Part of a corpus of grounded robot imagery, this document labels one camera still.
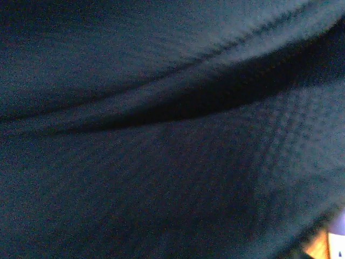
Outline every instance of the wooden surface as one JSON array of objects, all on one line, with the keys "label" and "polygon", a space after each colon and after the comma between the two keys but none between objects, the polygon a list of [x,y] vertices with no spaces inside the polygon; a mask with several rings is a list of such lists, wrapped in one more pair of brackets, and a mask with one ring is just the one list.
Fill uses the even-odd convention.
[{"label": "wooden surface", "polygon": [[321,231],[314,242],[306,247],[305,252],[314,259],[329,259],[327,232]]}]

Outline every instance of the dark teal fabric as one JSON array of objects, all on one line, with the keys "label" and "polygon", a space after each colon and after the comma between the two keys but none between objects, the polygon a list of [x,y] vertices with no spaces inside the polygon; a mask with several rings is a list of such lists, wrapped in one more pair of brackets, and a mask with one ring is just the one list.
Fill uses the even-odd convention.
[{"label": "dark teal fabric", "polygon": [[275,258],[344,200],[342,1],[285,2],[3,23],[0,257]]}]

